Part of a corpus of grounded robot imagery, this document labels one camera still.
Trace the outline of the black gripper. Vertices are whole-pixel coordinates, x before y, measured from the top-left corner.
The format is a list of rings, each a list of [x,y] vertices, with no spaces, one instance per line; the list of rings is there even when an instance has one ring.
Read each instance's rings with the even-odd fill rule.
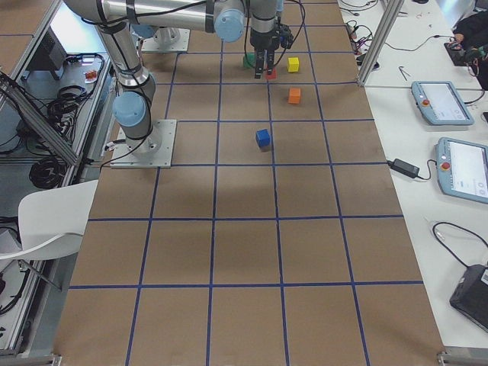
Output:
[[[258,32],[251,27],[251,45],[255,51],[255,78],[260,79],[265,66],[265,50],[266,53],[266,74],[271,75],[275,67],[275,51],[280,47],[280,31],[279,26],[274,27],[265,33]]]

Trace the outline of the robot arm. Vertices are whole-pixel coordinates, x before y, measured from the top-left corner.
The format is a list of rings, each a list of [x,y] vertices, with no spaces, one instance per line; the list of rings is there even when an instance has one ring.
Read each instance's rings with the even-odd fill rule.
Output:
[[[178,28],[156,27],[144,24],[133,24],[133,31],[141,38],[153,38],[158,43],[175,43],[181,38]]]
[[[182,28],[232,43],[248,21],[257,79],[272,74],[275,51],[289,50],[294,42],[290,28],[281,22],[281,1],[67,1],[66,6],[97,28],[114,63],[121,93],[114,99],[113,114],[134,153],[156,151],[160,142],[151,117],[156,81],[140,60],[133,29]]]

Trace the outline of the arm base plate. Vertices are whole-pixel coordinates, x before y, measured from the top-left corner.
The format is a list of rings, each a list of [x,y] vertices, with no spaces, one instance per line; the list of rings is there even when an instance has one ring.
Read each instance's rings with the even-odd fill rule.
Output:
[[[114,147],[111,168],[141,169],[170,168],[174,149],[177,120],[156,120],[152,133],[137,148],[140,142],[126,140],[125,133],[119,128],[117,138],[124,140]]]
[[[181,38],[175,43],[158,43],[155,39],[145,39],[142,44],[143,53],[178,53],[188,50],[190,31],[178,28]]]

